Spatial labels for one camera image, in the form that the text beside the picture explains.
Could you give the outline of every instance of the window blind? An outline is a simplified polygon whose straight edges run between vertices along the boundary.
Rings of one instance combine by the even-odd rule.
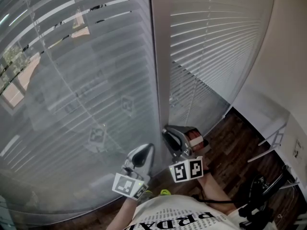
[[[273,0],[171,0],[170,123],[203,134],[221,120],[253,64]]]
[[[0,222],[51,224],[109,203],[131,150],[159,154],[149,0],[0,4]]]

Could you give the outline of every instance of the dark brown floorboard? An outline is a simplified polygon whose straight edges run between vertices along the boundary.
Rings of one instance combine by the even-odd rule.
[[[246,198],[248,191],[245,187],[258,173],[263,174],[268,182],[281,174],[283,162],[275,152],[247,163],[248,159],[266,151],[269,145],[265,143],[258,147],[262,138],[234,110],[207,135],[207,139],[211,150],[206,153],[206,161],[213,168],[213,176],[217,182],[232,199]],[[196,180],[174,183],[168,170],[151,181],[150,190],[154,194],[159,194],[164,188],[169,189],[172,194],[188,196],[201,192]],[[116,200],[85,216],[36,229],[103,230],[117,214],[123,200]],[[280,230],[295,229],[293,222],[299,214],[307,211],[306,202],[298,187],[279,190],[269,200],[268,206],[274,209],[274,220]]]

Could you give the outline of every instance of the neon green shoe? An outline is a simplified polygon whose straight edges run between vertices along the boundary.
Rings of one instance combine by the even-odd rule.
[[[161,192],[160,192],[160,195],[172,195],[172,194],[167,189],[162,189]]]

